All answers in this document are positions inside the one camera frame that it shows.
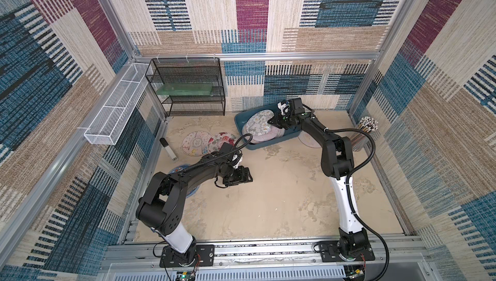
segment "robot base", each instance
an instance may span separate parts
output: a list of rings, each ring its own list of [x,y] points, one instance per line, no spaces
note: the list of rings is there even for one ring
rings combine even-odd
[[[177,253],[177,251],[171,248],[164,248],[162,250],[162,257],[160,258],[160,268],[195,267],[196,263],[198,263],[198,256],[195,255],[191,264],[179,264],[178,257],[175,253]],[[214,265],[215,246],[213,244],[197,245],[196,253],[200,255],[200,267]]]
[[[338,242],[339,240],[319,241],[318,246],[320,250],[320,257],[324,263],[347,262],[342,259],[339,254]],[[375,260],[375,255],[372,249],[370,249],[370,251],[369,249],[365,249],[362,254],[366,261]],[[362,257],[359,256],[352,262],[363,262],[363,260]]]

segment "stack of plates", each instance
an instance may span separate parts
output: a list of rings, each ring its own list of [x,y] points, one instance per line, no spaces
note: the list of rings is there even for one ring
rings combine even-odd
[[[255,113],[243,126],[242,133],[252,134],[251,143],[260,143],[280,138],[284,135],[284,129],[279,129],[268,123],[268,120],[274,117],[271,110],[263,110]]]

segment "carpet wall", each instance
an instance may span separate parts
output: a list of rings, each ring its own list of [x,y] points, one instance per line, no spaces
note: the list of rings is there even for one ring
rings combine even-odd
[[[401,1],[111,0],[143,55],[374,51]],[[226,110],[294,96],[346,109],[368,63],[225,62]]]
[[[353,115],[444,280],[496,280],[496,0],[417,0]]]
[[[98,0],[0,0],[0,229],[127,60]],[[115,146],[86,144],[1,280],[94,279],[160,124],[144,94]]]

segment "plastic tray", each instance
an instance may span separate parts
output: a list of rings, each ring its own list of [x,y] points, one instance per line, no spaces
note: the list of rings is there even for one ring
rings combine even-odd
[[[239,135],[243,135],[241,133],[241,130],[243,129],[243,126],[246,124],[246,122],[250,119],[250,117],[252,117],[255,113],[263,110],[271,110],[272,112],[274,112],[274,114],[278,114],[280,112],[279,108],[277,107],[277,104],[275,103],[275,104],[264,105],[256,109],[252,109],[249,111],[244,111],[236,114],[236,116],[234,116],[234,122],[236,123],[236,127],[238,128]],[[284,131],[284,135],[280,138],[272,139],[265,142],[260,142],[257,144],[248,144],[245,148],[253,150],[257,148],[268,147],[269,145],[272,144],[286,141],[291,138],[296,138],[298,135],[300,135],[300,132],[301,130],[298,130],[296,126],[294,126],[291,127],[290,129],[286,129]]]

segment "white wire basket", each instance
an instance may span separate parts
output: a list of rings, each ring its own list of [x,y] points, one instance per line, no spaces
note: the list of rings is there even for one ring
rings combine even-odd
[[[115,145],[133,113],[148,81],[145,74],[152,71],[148,64],[134,63],[98,112],[84,137],[91,144]]]

